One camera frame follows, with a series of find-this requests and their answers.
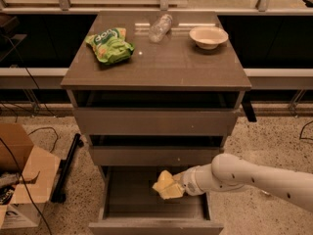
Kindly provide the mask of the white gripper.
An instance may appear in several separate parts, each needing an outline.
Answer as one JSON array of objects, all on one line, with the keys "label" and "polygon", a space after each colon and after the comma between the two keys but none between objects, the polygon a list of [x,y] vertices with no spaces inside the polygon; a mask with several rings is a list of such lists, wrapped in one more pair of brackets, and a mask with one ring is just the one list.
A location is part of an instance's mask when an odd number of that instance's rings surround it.
[{"label": "white gripper", "polygon": [[198,167],[194,166],[188,168],[187,170],[174,174],[172,176],[173,180],[180,181],[179,183],[173,183],[166,186],[160,191],[160,196],[164,200],[181,198],[186,192],[190,196],[199,196],[204,193],[204,191],[199,187],[196,180],[196,172]]}]

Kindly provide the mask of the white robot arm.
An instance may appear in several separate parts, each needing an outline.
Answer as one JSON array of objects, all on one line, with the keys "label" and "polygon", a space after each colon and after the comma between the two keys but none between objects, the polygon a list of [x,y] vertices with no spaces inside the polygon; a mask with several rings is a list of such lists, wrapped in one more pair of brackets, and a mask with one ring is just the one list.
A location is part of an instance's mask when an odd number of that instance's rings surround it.
[{"label": "white robot arm", "polygon": [[220,154],[210,164],[193,166],[172,175],[164,170],[153,189],[164,199],[231,192],[250,185],[313,212],[313,174],[249,163]]}]

